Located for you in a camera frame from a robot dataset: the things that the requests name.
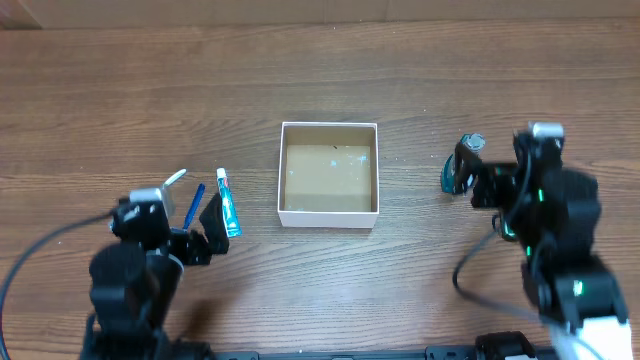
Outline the teal mouthwash bottle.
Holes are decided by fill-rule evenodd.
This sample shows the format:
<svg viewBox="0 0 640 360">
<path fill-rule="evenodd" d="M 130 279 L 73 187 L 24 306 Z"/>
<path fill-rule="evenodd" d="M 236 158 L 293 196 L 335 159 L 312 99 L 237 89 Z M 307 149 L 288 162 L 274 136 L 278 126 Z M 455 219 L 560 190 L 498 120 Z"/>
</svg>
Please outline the teal mouthwash bottle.
<svg viewBox="0 0 640 360">
<path fill-rule="evenodd" d="M 459 142 L 469 148 L 473 153 L 479 155 L 486 145 L 486 139 L 480 133 L 464 134 Z M 455 155 L 451 154 L 441 171 L 441 189 L 444 193 L 455 194 Z"/>
</svg>

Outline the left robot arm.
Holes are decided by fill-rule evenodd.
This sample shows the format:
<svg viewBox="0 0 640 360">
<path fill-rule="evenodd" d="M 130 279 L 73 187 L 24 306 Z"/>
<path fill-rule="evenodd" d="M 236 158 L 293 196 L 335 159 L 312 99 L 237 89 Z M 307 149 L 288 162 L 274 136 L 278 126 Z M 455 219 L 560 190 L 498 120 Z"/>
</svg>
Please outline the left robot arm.
<svg viewBox="0 0 640 360">
<path fill-rule="evenodd" d="M 112 218 L 119 241 L 90 262 L 94 313 L 80 357 L 213 359 L 206 342 L 170 340 L 164 322 L 185 268 L 207 266 L 228 252 L 221 195 L 199 215 L 203 233 L 172 229 L 160 200 L 121 199 Z"/>
</svg>

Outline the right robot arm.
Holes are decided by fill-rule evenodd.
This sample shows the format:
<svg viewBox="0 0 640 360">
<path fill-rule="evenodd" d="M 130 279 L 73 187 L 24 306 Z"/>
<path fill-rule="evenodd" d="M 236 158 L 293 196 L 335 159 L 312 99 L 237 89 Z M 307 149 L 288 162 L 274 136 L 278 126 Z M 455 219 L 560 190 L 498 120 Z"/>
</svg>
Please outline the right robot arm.
<svg viewBox="0 0 640 360">
<path fill-rule="evenodd" d="M 564 166 L 560 130 L 528 130 L 513 137 L 513 163 L 485 162 L 458 142 L 449 161 L 455 195 L 470 192 L 475 208 L 493 209 L 487 240 L 519 243 L 524 292 L 535 312 L 462 287 L 483 307 L 543 324 L 560 359 L 630 359 L 632 330 L 614 273 L 594 253 L 601 215 L 597 180 Z"/>
</svg>

